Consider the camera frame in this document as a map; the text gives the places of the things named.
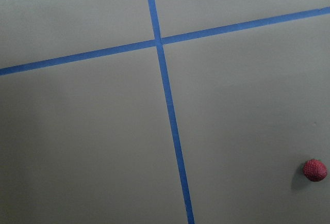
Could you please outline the red strawberry on table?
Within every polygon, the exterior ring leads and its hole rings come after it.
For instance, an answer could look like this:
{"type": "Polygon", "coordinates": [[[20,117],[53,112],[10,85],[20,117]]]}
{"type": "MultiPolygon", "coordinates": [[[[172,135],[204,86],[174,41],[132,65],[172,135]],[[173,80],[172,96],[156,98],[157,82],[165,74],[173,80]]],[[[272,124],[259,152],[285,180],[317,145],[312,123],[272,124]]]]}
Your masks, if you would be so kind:
{"type": "Polygon", "coordinates": [[[320,182],[327,177],[327,167],[317,159],[310,159],[303,166],[304,176],[312,182],[320,182]]]}

